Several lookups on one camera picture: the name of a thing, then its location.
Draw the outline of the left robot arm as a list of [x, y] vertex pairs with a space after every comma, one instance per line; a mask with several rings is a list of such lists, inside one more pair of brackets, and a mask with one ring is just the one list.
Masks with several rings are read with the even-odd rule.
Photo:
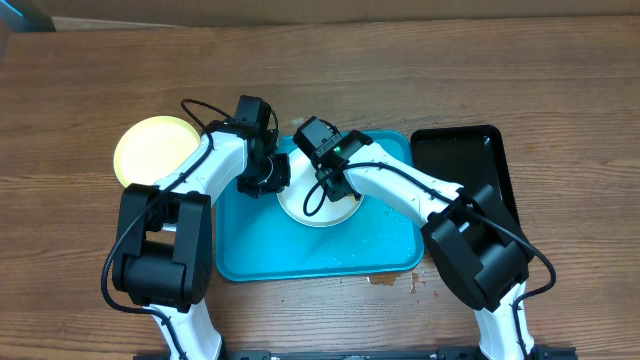
[[289, 185], [278, 136], [271, 106], [243, 95], [233, 115], [202, 127], [200, 145], [173, 173], [122, 193], [101, 293], [119, 312], [152, 316], [170, 359], [227, 356], [205, 302], [214, 260], [212, 207], [230, 183], [252, 198]]

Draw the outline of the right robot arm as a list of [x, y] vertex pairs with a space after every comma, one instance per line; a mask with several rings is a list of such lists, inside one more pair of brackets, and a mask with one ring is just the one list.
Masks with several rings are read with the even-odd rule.
[[326, 200], [370, 196], [419, 227], [446, 286], [473, 309], [488, 359], [527, 359], [534, 348], [520, 306], [533, 258], [530, 244], [498, 192], [427, 175], [397, 160], [370, 136], [346, 135], [312, 117], [293, 141], [316, 172]]

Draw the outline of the yellow green plate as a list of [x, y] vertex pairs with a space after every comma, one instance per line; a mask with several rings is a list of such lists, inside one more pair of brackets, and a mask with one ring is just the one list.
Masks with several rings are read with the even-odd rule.
[[200, 145], [200, 135], [174, 116], [154, 116], [129, 128], [118, 141], [113, 167], [118, 181], [153, 185], [176, 170]]

